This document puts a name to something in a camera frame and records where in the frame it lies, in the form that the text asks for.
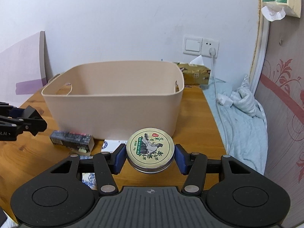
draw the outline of metal tin can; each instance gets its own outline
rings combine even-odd
[[[157,128],[144,128],[131,135],[127,142],[127,159],[143,173],[158,173],[174,159],[172,138]]]

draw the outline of power cord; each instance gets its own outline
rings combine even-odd
[[[229,146],[229,143],[228,143],[228,135],[227,135],[227,131],[226,131],[226,128],[225,128],[225,125],[224,125],[224,122],[223,122],[223,118],[222,118],[222,114],[219,110],[219,103],[218,103],[218,93],[217,93],[217,88],[216,88],[216,78],[215,78],[215,71],[214,71],[214,61],[215,61],[215,55],[216,55],[216,51],[213,47],[211,47],[209,49],[209,54],[211,56],[211,71],[212,71],[212,75],[213,75],[213,79],[214,79],[214,89],[215,89],[215,106],[216,106],[216,109],[217,109],[217,112],[218,112],[218,115],[219,115],[219,119],[222,123],[222,126],[223,126],[223,130],[224,130],[224,134],[225,134],[225,150],[226,152],[228,153],[228,146]],[[228,117],[230,119],[230,125],[231,125],[231,128],[232,128],[232,140],[231,140],[231,146],[230,146],[230,150],[229,150],[229,155],[231,153],[231,150],[232,150],[232,143],[233,143],[233,139],[234,139],[234,128],[233,128],[233,124],[232,124],[232,120],[231,120],[231,117],[229,116],[229,113],[228,111],[226,110],[227,114],[228,114]]]

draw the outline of wood grain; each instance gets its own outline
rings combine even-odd
[[[21,107],[34,107],[47,121],[48,127],[33,137],[25,132],[15,142],[0,142],[0,205],[14,218],[10,208],[13,192],[22,184],[66,158],[70,151],[54,146],[49,139],[51,132],[58,129],[41,95],[34,94]],[[181,108],[173,136],[175,144],[181,144],[188,152],[201,152],[211,159],[220,159],[225,150],[207,101],[196,86],[185,88]],[[95,141],[92,154],[101,151],[103,141]],[[158,174],[143,174],[126,161],[121,173],[114,176],[119,188],[124,186],[178,186],[182,187],[186,176],[180,174],[175,161]],[[216,174],[206,177],[205,189],[218,182]]]

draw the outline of beige plastic bin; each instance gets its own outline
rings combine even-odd
[[[66,83],[71,92],[56,94]],[[42,95],[61,130],[128,140],[142,128],[172,136],[183,90],[183,74],[174,63],[117,61],[76,66],[51,81]]]

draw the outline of wall switch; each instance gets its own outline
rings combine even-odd
[[[188,55],[200,55],[202,48],[202,38],[195,36],[185,36],[183,53]]]
[[[214,40],[214,39],[203,38],[201,55],[211,57],[210,54],[209,54],[209,49],[211,47],[215,49],[215,52],[216,52],[215,53],[215,58],[217,58],[218,49],[219,49],[219,41]]]

